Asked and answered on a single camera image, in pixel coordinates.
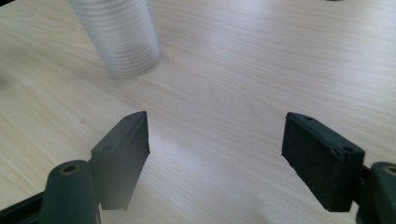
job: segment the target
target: wooden table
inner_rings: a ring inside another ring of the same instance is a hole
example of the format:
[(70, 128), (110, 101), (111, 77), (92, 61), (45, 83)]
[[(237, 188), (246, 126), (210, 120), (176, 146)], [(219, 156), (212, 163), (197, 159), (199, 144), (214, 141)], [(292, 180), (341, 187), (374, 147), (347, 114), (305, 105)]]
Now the wooden table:
[(285, 115), (396, 161), (396, 1), (151, 0), (161, 61), (110, 77), (65, 0), (0, 7), (0, 209), (148, 111), (151, 154), (103, 223), (354, 223), (280, 155)]

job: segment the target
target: table surface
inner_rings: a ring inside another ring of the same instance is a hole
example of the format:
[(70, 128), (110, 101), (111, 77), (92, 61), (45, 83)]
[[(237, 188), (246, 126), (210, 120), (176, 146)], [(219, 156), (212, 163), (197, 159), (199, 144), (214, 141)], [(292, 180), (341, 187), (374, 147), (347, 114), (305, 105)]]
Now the table surface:
[(396, 161), (396, 1), (151, 0), (163, 56), (110, 77), (68, 1), (0, 7), (0, 209), (148, 111), (151, 154), (103, 223), (354, 223), (280, 155), (285, 115)]

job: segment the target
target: clear plastic cup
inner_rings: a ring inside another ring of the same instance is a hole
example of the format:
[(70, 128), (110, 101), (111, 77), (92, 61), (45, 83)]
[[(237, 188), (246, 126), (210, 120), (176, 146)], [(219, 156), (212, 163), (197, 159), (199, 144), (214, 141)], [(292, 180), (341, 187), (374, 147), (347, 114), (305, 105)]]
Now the clear plastic cup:
[(148, 70), (161, 57), (146, 0), (69, 0), (113, 77)]

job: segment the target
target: light wooden surface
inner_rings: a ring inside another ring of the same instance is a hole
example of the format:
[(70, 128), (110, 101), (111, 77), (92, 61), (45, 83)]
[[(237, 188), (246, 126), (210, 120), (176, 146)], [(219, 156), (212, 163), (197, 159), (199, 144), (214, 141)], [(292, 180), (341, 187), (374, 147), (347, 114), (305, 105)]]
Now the light wooden surface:
[(151, 154), (103, 223), (354, 223), (281, 155), (288, 111), (396, 161), (396, 1), (151, 0), (162, 60), (106, 73), (65, 0), (0, 7), (0, 209), (148, 111)]

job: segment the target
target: wood grain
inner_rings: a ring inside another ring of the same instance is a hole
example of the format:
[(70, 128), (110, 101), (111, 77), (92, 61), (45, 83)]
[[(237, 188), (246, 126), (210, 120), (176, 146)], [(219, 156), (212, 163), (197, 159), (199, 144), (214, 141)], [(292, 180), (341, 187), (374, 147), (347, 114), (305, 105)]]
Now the wood grain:
[(288, 111), (396, 161), (396, 2), (151, 0), (162, 60), (115, 79), (65, 0), (0, 7), (0, 209), (148, 111), (152, 153), (104, 223), (354, 223), (280, 156)]

